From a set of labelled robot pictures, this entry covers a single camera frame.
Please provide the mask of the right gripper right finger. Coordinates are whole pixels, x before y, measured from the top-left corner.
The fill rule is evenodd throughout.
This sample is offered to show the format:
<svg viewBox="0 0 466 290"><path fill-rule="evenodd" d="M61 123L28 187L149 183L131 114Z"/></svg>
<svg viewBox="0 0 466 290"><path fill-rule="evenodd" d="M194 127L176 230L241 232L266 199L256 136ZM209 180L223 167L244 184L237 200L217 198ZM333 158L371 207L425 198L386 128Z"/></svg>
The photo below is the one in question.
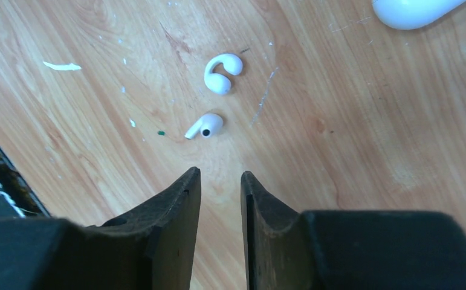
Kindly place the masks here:
<svg viewBox="0 0 466 290"><path fill-rule="evenodd" d="M422 210L298 212L246 171L248 289L466 289L466 233Z"/></svg>

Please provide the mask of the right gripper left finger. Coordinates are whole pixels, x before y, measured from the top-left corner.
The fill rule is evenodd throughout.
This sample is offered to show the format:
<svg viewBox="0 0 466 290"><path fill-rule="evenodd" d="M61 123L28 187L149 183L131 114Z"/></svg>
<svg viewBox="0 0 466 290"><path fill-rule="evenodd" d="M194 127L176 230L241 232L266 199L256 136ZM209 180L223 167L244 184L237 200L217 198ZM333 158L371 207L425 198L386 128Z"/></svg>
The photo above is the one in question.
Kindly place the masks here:
<svg viewBox="0 0 466 290"><path fill-rule="evenodd" d="M0 289L188 289L201 172L100 226L0 218Z"/></svg>

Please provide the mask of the white stem earbud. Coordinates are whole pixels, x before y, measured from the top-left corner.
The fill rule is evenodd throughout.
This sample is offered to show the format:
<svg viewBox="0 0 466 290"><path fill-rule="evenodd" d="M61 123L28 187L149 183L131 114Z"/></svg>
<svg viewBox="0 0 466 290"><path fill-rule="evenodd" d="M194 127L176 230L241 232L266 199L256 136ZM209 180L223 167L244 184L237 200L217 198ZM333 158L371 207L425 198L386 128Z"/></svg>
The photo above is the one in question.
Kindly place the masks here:
<svg viewBox="0 0 466 290"><path fill-rule="evenodd" d="M206 113L191 125L184 134L184 137L191 140L200 134L204 138L209 138L216 135L223 125L224 119L220 115Z"/></svg>

